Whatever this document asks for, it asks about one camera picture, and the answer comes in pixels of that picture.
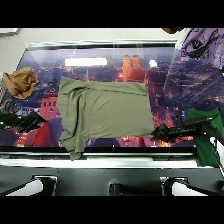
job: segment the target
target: cityscape image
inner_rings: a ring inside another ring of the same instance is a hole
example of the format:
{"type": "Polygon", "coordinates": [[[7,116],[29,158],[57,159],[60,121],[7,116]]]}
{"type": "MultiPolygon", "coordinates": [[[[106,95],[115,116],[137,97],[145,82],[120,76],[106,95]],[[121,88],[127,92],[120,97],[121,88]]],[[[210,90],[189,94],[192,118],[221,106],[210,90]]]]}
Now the cityscape image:
{"type": "MultiPolygon", "coordinates": [[[[144,82],[148,86],[149,103],[155,128],[161,123],[168,127],[179,124],[177,113],[186,119],[185,110],[211,110],[219,107],[224,119],[224,81],[218,69],[200,61],[181,61],[173,47],[89,48],[25,51],[17,70],[30,66],[39,83],[32,95],[19,100],[6,92],[0,110],[8,101],[16,103],[17,114],[26,116],[32,111],[47,120],[29,133],[16,128],[0,130],[0,146],[63,147],[59,138],[63,132],[57,109],[59,84],[62,76],[83,82],[144,82]],[[104,58],[104,65],[66,65],[66,59],[104,58]]],[[[89,139],[86,147],[191,147],[192,137],[176,143],[151,138],[120,136],[89,139]]]]}

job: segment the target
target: brown cloth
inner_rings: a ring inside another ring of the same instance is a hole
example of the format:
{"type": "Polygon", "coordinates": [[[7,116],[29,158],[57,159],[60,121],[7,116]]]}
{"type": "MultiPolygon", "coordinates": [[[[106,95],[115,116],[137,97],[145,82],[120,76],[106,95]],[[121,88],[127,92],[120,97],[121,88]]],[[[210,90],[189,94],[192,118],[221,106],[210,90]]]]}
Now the brown cloth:
{"type": "Polygon", "coordinates": [[[31,67],[14,71],[11,75],[3,73],[4,82],[12,96],[18,99],[26,99],[32,94],[33,86],[38,83],[38,77],[31,73],[31,67]]]}

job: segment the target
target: olive green shirt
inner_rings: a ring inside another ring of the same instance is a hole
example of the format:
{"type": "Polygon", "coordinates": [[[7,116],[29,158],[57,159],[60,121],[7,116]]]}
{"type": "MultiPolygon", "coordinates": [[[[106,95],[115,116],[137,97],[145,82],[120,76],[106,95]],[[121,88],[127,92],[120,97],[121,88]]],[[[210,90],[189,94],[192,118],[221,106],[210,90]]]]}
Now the olive green shirt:
{"type": "Polygon", "coordinates": [[[78,159],[89,138],[151,137],[154,130],[148,89],[137,82],[81,82],[61,78],[60,142],[78,159]]]}

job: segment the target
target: purple fabric with black print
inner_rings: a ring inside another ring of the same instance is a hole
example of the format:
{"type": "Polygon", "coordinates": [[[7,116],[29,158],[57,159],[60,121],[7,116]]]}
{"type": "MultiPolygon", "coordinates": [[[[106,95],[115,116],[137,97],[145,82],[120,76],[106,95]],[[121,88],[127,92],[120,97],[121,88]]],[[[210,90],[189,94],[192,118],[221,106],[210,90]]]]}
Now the purple fabric with black print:
{"type": "Polygon", "coordinates": [[[224,67],[224,28],[193,28],[181,49],[181,60],[202,60],[215,68],[224,67]]]}

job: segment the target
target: illuminated tower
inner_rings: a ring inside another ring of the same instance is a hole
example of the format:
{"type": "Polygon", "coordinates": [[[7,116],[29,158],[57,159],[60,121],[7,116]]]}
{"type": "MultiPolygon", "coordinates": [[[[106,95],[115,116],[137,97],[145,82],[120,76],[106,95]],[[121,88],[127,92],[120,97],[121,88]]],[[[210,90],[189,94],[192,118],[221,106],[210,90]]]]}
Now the illuminated tower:
{"type": "Polygon", "coordinates": [[[133,68],[134,69],[140,69],[141,68],[140,57],[138,55],[133,56],[133,68]]]}
{"type": "Polygon", "coordinates": [[[123,69],[122,75],[124,77],[124,81],[126,81],[132,72],[131,59],[130,59],[129,55],[125,55],[123,57],[123,68],[122,69],[123,69]]]}
{"type": "Polygon", "coordinates": [[[56,117],[58,109],[56,107],[56,102],[58,99],[57,88],[53,85],[44,94],[41,102],[40,116],[46,120],[56,117]]]}

